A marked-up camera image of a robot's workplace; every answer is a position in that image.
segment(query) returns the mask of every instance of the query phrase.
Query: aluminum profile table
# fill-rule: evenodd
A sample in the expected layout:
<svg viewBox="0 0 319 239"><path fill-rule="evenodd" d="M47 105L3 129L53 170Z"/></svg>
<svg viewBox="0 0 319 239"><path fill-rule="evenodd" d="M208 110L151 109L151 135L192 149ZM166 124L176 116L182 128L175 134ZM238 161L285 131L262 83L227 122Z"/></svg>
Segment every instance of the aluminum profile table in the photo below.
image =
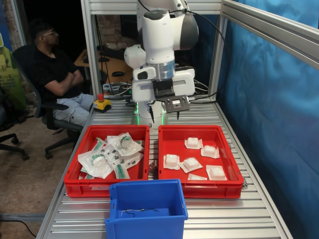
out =
<svg viewBox="0 0 319 239"><path fill-rule="evenodd" d="M124 101L113 101L112 109L105 114L91 112L84 129L94 124L131 124L133 112L134 108L127 107ZM292 238L218 104L192 105L189 111L180 113L179 120L176 114L169 114L168 124L221 126L248 184L243 188L239 199L186 199L188 220L185 221L184 239ZM153 129L150 136L150 165L157 164L157 159L158 132ZM154 174L150 175L150 179L156 177ZM109 198L68 197L62 178L37 239L105 239L104 219L109 216L109 207Z"/></svg>

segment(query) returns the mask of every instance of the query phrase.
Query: black office chair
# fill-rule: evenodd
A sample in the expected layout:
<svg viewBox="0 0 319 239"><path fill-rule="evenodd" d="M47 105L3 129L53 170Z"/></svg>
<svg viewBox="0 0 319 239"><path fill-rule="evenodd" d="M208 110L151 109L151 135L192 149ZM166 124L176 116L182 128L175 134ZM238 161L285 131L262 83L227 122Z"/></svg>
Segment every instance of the black office chair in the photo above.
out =
<svg viewBox="0 0 319 239"><path fill-rule="evenodd" d="M64 120L57 120L53 118L53 110L63 111L69 108L68 106L58 104L58 103L43 103L42 102L42 96L39 94L38 90L35 88L34 84L31 81L30 69L31 69L32 61L34 60L35 48L36 48L35 45L22 46L19 49L15 50L12 56L14 58L15 63L18 65L21 72L24 74L26 80L29 82L29 84L31 85L32 89L35 92L36 100L37 100L37 108L36 108L34 116L36 118L42 117L42 122L46 125L48 129L58 130L62 128L67 130L67 133L68 133L67 138L45 149L45 157L47 159L50 159L53 157L52 154L49 152L50 150L71 142L73 142L73 147L74 147L83 127L74 123L69 123Z"/></svg>
<svg viewBox="0 0 319 239"><path fill-rule="evenodd" d="M8 97L6 95L1 87L0 87L0 126L6 122L6 119L10 116L10 109L8 105L5 102L5 99ZM16 137L15 133L12 134L7 134L4 136L0 137L0 150L6 150L6 151L14 151L14 152L19 152L22 153L22 159L27 160L29 159L29 156L25 153L25 151L22 148L17 148L17 147L12 147L6 144L2 144L2 142L8 140L11 138L11 142L13 144L18 144L19 140Z"/></svg>

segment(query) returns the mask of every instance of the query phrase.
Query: red plastic crate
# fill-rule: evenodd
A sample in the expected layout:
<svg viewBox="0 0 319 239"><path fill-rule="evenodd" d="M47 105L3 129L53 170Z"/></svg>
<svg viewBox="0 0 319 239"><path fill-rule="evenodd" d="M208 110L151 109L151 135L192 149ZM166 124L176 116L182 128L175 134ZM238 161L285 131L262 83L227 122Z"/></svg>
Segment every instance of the red plastic crate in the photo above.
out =
<svg viewBox="0 0 319 239"><path fill-rule="evenodd" d="M197 137L203 145L217 146L218 159L203 157L200 149L188 149L184 140ZM188 174L182 169L164 168L163 156L175 154L180 162L195 157L203 166L189 173L207 178L207 181L188 180ZM206 172L206 165L223 166L226 181L211 181ZM217 125L162 125L159 127L159 179L180 179L186 198L239 198L244 179L236 164L221 127Z"/></svg>
<svg viewBox="0 0 319 239"><path fill-rule="evenodd" d="M108 135L128 132L133 140L144 140L144 157L137 165L128 169L130 179L117 179L113 171L105 179L78 179L82 165L78 155L92 150L96 137L105 139ZM150 127L146 125L92 125L89 126L76 150L68 171L64 176L66 192L70 197L107 197L110 185L123 181L148 180L150 154Z"/></svg>

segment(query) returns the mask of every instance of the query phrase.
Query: red button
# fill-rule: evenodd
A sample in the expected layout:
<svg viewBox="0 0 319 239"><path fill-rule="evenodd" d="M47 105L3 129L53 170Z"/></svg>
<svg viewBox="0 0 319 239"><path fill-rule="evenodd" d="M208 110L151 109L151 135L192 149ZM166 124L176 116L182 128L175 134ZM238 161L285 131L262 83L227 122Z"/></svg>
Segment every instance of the red button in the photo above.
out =
<svg viewBox="0 0 319 239"><path fill-rule="evenodd" d="M98 94L98 101L103 102L104 101L104 94Z"/></svg>

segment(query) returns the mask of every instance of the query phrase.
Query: jeans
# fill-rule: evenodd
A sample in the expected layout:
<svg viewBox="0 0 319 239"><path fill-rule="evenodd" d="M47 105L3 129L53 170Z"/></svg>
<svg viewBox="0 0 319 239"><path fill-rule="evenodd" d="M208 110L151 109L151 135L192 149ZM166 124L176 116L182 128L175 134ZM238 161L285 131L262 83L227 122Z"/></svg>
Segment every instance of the jeans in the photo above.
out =
<svg viewBox="0 0 319 239"><path fill-rule="evenodd" d="M82 93L73 98L58 99L58 104L66 105L69 108L64 111L54 110L53 117L57 120L64 120L84 126L84 123L89 116L90 106L92 105L93 101L94 98L92 95L86 95Z"/></svg>

